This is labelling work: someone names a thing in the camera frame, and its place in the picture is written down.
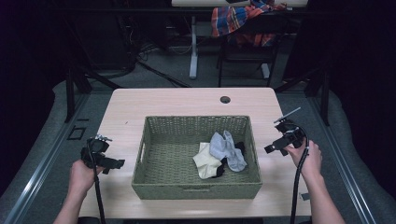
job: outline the black chair leg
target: black chair leg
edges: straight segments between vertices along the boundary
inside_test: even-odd
[[[273,76],[273,73],[274,73],[274,65],[275,65],[275,62],[272,62],[271,63],[271,68],[270,68],[270,75],[268,76],[268,81],[267,81],[267,86],[266,87],[270,87],[270,85],[271,85],[271,80],[272,80],[272,76]]]
[[[222,59],[219,59],[219,83],[218,87],[221,87],[221,79],[222,79]]]

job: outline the wooden table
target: wooden table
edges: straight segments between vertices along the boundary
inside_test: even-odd
[[[231,102],[223,104],[221,96]],[[131,182],[145,116],[250,116],[262,174],[262,188],[253,200],[140,200]],[[214,218],[289,216],[295,166],[291,157],[270,145],[281,133],[274,121],[282,116],[269,88],[119,89],[113,92],[100,134],[113,139],[106,156],[125,160],[119,170],[100,175],[106,218]],[[301,179],[299,191],[307,193]],[[298,199],[297,216],[310,216],[309,201]],[[99,217],[95,189],[85,199],[81,217]]]

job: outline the dark background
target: dark background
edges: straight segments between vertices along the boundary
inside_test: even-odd
[[[319,66],[323,52],[332,46],[334,37],[345,37],[345,43],[338,45],[339,49],[332,57],[331,90],[343,104],[355,148],[362,160],[378,183],[396,198],[396,163],[393,161],[396,153],[392,148],[396,134],[393,131],[396,127],[393,110],[396,102],[396,20],[391,16],[395,4],[373,0],[355,0],[348,6],[330,1],[318,2],[311,1],[311,7],[325,11],[344,10],[351,16],[342,24],[304,21],[290,55],[285,78],[301,76]],[[67,71],[76,64],[88,68],[109,65],[120,69],[130,66],[134,58],[131,49],[125,47],[122,33],[112,25],[117,24],[114,21],[107,28],[117,31],[117,34],[113,32],[113,36],[107,38],[119,38],[120,41],[115,41],[118,46],[93,49],[91,55],[97,58],[88,57],[81,43],[70,34],[70,27],[45,10],[47,7],[51,5],[44,1],[3,1],[0,6],[1,194],[39,135],[53,104],[51,89],[64,80]],[[155,21],[158,20],[145,20],[145,32],[156,34],[150,27],[163,27],[163,23]],[[88,28],[79,27],[81,24],[78,22],[72,28],[82,35]],[[94,21],[88,24],[100,33],[95,29]],[[104,41],[96,37],[83,38],[87,45],[90,38],[92,41]],[[159,46],[166,48],[166,42],[158,41]],[[96,50],[109,54],[117,50],[121,56],[111,61],[100,58]]]

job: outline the gray carpet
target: gray carpet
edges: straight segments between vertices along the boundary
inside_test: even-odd
[[[189,79],[190,52],[179,54],[174,53],[172,50],[168,52],[153,50],[142,55],[142,58],[146,59],[142,62],[192,87],[217,87],[217,48],[213,47],[212,42],[213,40],[208,39],[200,45],[198,78],[195,80]],[[292,46],[292,39],[286,38],[283,43],[278,63],[276,64],[272,87],[282,84],[281,74],[288,58],[290,46]],[[112,75],[111,72],[101,74],[104,76]],[[136,69],[131,74],[112,78],[111,80],[125,88],[175,87],[169,81],[156,76],[139,65],[136,66]],[[55,219],[67,192],[69,168],[72,162],[79,158],[79,151],[84,146],[85,140],[96,134],[111,96],[109,87],[94,79],[91,79],[90,82],[93,86],[93,92],[90,95],[85,96],[76,92],[77,101],[81,105],[74,119],[66,126],[64,125],[66,114],[64,83],[54,88],[56,101],[49,119],[19,173],[0,199],[0,222],[18,220],[18,223],[51,223]],[[330,99],[329,121],[331,126],[329,128],[323,127],[317,115],[318,100],[305,98],[301,92],[303,87],[304,83],[301,83],[287,93],[278,94],[278,101],[283,113],[290,112],[299,106],[302,108],[290,118],[305,127],[310,138],[320,145],[323,153],[322,173],[330,194],[346,222],[394,222],[396,220],[396,214],[394,213],[396,211],[396,202],[377,185],[367,167],[361,162],[351,143],[347,119],[336,96],[331,94]],[[80,140],[67,140],[68,134],[71,133],[73,127],[85,129],[85,133]],[[357,184],[354,189],[358,189],[361,192],[374,220],[369,218],[367,221],[367,219],[362,218],[359,209],[357,209],[359,205],[357,205],[353,197],[356,191],[350,189],[346,184],[348,181],[340,175],[342,172],[334,160],[334,142],[332,138],[336,140],[336,146],[341,148],[348,169],[353,174]],[[29,180],[35,176],[35,171],[40,168],[43,158],[55,147],[58,150],[52,155],[54,158],[53,163],[47,164],[50,170],[43,176],[44,181],[37,186],[37,191],[31,191],[33,192],[30,195],[32,200],[28,202],[22,201],[21,195],[24,194],[23,190],[28,185]],[[292,162],[290,157],[285,157],[285,160]],[[24,204],[22,211],[15,211],[18,204]],[[308,220],[308,217],[297,217],[297,222],[306,220]],[[264,223],[288,222],[288,217],[268,217],[264,219]],[[123,223],[123,220],[113,219],[109,220],[108,223]]]

